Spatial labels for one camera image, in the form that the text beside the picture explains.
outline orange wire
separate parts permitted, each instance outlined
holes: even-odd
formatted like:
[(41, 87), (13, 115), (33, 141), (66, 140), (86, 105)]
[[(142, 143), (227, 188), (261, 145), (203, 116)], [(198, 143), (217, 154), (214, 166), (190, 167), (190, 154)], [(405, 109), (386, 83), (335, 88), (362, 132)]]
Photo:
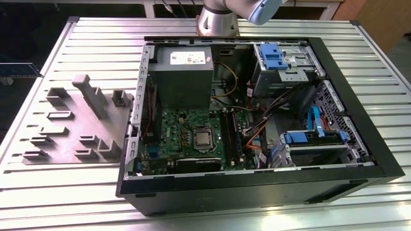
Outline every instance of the orange wire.
[(250, 149), (259, 149), (259, 150), (262, 150), (262, 148), (261, 148), (261, 147), (257, 147), (257, 146), (247, 146), (247, 148), (250, 148)]
[(255, 133), (255, 135), (253, 136), (253, 138), (250, 139), (250, 141), (247, 142), (247, 147), (250, 146), (250, 144), (251, 144), (251, 141), (255, 139), (255, 137), (258, 136), (258, 134), (262, 132), (262, 130), (265, 129), (265, 127), (266, 127), (266, 125), (267, 125), (267, 122), (266, 122), (266, 124), (259, 128), (259, 130), (258, 130), (258, 132)]

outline wire bundle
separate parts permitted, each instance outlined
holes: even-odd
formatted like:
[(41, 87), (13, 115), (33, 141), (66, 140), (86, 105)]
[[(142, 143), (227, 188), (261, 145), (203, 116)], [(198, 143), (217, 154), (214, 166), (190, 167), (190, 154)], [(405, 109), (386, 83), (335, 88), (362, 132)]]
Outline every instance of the wire bundle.
[(247, 142), (247, 145), (246, 145), (247, 148), (255, 148), (255, 149), (262, 150), (261, 147), (257, 147), (257, 146), (250, 145), (251, 142), (253, 142), (253, 140), (254, 140), (254, 138), (259, 135), (259, 133), (261, 133), (261, 132), (263, 131), (263, 129), (266, 128), (269, 119), (270, 119), (270, 117), (273, 116), (274, 111), (289, 103), (289, 101), (290, 101), (291, 97), (294, 96), (294, 94), (297, 93), (297, 91), (298, 91), (303, 86), (306, 86), (307, 84), (309, 84), (309, 83), (302, 83), (302, 84), (295, 85), (294, 88), (291, 88), (290, 90), (287, 90), (287, 91), (273, 101), (271, 105), (269, 106), (267, 110), (266, 110), (265, 113), (263, 113), (262, 120), (257, 123), (257, 125), (254, 125), (251, 128), (249, 128), (249, 129), (246, 130), (246, 134), (249, 134), (249, 133), (251, 133), (257, 128), (259, 128), (258, 131), (255, 132), (255, 134), (253, 135), (250, 141)]

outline metal table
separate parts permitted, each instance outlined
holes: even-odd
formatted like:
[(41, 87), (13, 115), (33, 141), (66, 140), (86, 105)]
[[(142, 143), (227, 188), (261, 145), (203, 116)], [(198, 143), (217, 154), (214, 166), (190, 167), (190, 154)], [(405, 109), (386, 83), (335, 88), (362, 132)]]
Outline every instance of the metal table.
[(103, 91), (134, 93), (143, 36), (197, 34), (193, 19), (81, 18), (65, 27), (42, 70), (46, 77), (35, 82), (0, 147), (0, 229), (410, 230), (411, 88), (405, 77), (364, 28), (349, 22), (275, 20), (257, 27), (241, 20), (239, 25), (243, 36), (323, 38), (408, 175), (329, 204), (147, 218), (115, 197), (119, 164), (26, 166), (22, 147), (42, 126), (41, 113), (51, 109), (46, 90), (75, 90), (73, 76), (87, 73)]

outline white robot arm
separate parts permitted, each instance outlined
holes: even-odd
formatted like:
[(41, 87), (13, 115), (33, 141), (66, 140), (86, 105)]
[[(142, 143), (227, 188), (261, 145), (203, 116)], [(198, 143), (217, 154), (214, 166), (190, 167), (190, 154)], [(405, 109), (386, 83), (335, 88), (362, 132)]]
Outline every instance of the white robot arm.
[(199, 30), (205, 36), (235, 36), (238, 15), (263, 25), (287, 0), (205, 0)]

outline circuit board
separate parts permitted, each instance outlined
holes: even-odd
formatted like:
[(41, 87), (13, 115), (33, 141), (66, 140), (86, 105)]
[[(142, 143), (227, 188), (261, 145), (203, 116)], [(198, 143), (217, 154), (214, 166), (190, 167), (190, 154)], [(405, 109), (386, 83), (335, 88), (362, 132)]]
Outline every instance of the circuit board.
[[(235, 112), (238, 127), (247, 127), (243, 111)], [(207, 158), (215, 157), (225, 161), (225, 143), (222, 139), (221, 111), (165, 111), (162, 117), (161, 158)], [(197, 132), (210, 131), (213, 146), (198, 149)], [(223, 164), (222, 170), (241, 170), (243, 164)]]

